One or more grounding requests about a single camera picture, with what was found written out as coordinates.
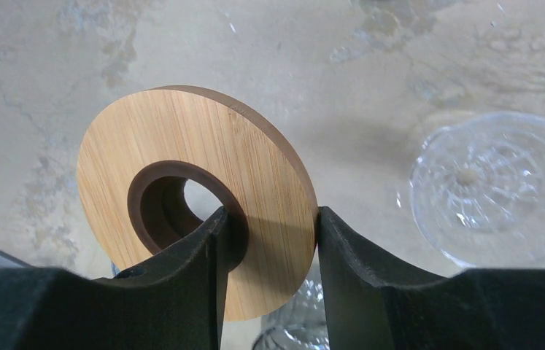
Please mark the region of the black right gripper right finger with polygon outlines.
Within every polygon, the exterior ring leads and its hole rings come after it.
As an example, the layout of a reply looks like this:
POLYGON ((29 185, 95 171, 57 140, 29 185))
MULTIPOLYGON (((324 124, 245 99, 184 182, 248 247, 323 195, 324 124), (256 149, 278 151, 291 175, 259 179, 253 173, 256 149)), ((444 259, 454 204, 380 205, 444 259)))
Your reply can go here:
POLYGON ((545 269, 418 268, 322 207, 318 253, 332 349, 545 349, 545 269))

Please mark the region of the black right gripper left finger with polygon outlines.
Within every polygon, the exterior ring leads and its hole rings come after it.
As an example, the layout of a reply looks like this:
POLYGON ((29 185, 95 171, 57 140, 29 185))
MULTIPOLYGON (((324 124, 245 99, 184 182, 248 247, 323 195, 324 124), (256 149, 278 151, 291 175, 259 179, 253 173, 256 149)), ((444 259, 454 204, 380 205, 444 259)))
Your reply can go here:
POLYGON ((228 214, 116 277, 0 269, 0 349, 218 349, 228 214))

